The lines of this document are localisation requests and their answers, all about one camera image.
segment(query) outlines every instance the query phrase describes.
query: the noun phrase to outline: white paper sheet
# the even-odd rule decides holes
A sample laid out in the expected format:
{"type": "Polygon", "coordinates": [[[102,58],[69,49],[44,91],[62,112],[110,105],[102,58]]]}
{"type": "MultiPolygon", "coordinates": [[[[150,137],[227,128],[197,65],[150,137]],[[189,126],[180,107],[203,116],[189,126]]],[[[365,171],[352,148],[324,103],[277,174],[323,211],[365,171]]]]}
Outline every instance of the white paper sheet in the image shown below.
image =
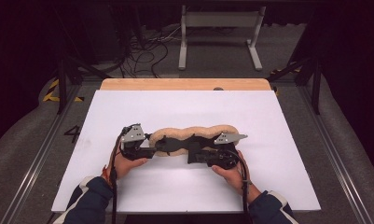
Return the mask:
{"type": "MultiPolygon", "coordinates": [[[[145,133],[173,127],[230,124],[248,135],[237,149],[261,190],[282,194],[294,210],[320,205],[272,91],[97,91],[67,166],[52,211],[64,211],[78,183],[100,175],[125,126],[145,133]]],[[[122,213],[233,213],[242,198],[206,164],[187,156],[154,157],[118,183],[122,213]]]]}

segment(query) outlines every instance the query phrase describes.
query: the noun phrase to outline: power cord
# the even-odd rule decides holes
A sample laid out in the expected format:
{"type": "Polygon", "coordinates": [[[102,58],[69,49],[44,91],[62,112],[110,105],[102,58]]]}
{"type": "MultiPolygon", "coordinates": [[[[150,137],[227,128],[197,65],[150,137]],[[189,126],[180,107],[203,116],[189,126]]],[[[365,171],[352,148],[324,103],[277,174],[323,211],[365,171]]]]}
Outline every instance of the power cord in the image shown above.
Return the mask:
{"type": "Polygon", "coordinates": [[[113,211],[112,211],[112,223],[117,223],[117,198],[118,198],[118,191],[117,191],[117,171],[115,169],[115,157],[117,156],[117,149],[120,142],[120,136],[117,138],[117,142],[113,148],[112,158],[111,158],[111,172],[110,172],[110,181],[112,185],[113,191],[113,211]]]}
{"type": "Polygon", "coordinates": [[[240,158],[240,156],[237,153],[231,150],[226,150],[226,149],[222,149],[222,150],[235,156],[239,160],[240,165],[242,166],[242,173],[241,173],[242,175],[242,210],[246,218],[246,223],[253,224],[253,220],[250,217],[250,214],[248,212],[248,205],[247,205],[248,186],[251,185],[252,183],[250,180],[248,180],[248,174],[247,174],[247,169],[246,169],[244,160],[240,158]]]}
{"type": "Polygon", "coordinates": [[[55,217],[55,213],[52,213],[47,221],[47,224],[52,222],[52,219],[55,217]]]}

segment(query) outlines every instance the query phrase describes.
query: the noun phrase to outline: gripper jaw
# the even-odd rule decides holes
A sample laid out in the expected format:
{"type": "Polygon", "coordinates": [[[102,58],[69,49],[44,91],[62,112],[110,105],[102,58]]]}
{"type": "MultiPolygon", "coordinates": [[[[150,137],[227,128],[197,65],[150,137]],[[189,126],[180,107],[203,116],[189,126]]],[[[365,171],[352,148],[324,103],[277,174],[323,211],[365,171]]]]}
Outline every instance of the gripper jaw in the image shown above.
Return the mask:
{"type": "Polygon", "coordinates": [[[247,134],[237,134],[237,133],[221,133],[218,138],[214,140],[215,145],[228,144],[232,142],[239,141],[248,137],[247,134]]]}
{"type": "Polygon", "coordinates": [[[129,128],[128,132],[121,136],[120,142],[128,143],[145,140],[145,135],[140,124],[133,124],[129,128]]]}

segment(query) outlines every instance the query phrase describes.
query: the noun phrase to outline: sleeve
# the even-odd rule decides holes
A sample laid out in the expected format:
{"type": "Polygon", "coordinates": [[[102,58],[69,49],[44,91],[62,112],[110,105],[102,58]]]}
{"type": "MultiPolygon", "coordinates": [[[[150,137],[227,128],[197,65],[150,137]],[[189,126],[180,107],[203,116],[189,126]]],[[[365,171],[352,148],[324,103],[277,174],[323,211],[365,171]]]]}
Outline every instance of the sleeve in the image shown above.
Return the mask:
{"type": "Polygon", "coordinates": [[[105,208],[112,197],[112,190],[102,177],[85,177],[74,190],[67,210],[53,223],[105,223],[105,208]]]}
{"type": "Polygon", "coordinates": [[[248,206],[256,224],[296,224],[287,200],[275,191],[264,191],[248,206]]]}

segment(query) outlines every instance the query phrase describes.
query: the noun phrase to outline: person's left hand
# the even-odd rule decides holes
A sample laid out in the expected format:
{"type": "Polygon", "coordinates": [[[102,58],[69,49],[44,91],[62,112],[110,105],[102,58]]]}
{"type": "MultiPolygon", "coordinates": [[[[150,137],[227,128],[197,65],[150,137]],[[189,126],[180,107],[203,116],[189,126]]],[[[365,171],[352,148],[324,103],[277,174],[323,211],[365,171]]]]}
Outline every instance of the person's left hand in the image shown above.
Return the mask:
{"type": "MultiPolygon", "coordinates": [[[[111,172],[111,167],[112,167],[111,160],[112,160],[112,158],[113,158],[113,155],[111,154],[110,160],[108,162],[109,165],[107,167],[108,176],[110,176],[110,172],[111,172]]],[[[115,157],[115,163],[114,163],[115,164],[115,170],[117,171],[117,179],[120,179],[120,178],[124,177],[125,175],[128,174],[128,172],[132,168],[141,166],[141,165],[145,164],[147,161],[148,161],[147,158],[142,158],[142,159],[138,159],[138,160],[135,160],[135,161],[130,161],[130,160],[124,158],[122,156],[122,153],[120,153],[119,146],[118,146],[117,154],[116,154],[116,157],[115,157]]]]}

